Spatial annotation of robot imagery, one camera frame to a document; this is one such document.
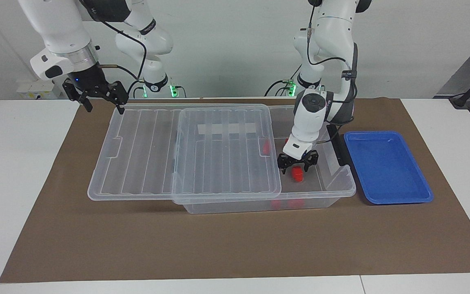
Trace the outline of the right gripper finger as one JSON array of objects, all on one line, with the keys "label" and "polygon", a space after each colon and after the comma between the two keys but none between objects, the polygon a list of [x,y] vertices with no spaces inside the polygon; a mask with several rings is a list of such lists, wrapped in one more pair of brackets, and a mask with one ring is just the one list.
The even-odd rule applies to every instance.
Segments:
[{"label": "right gripper finger", "polygon": [[63,89],[70,101],[80,103],[87,112],[91,112],[93,110],[93,106],[85,92],[83,91],[83,93],[79,93],[71,80],[65,80],[63,82]]},{"label": "right gripper finger", "polygon": [[125,112],[124,106],[129,100],[129,95],[120,81],[106,84],[103,99],[111,102],[116,107],[120,115]]}]

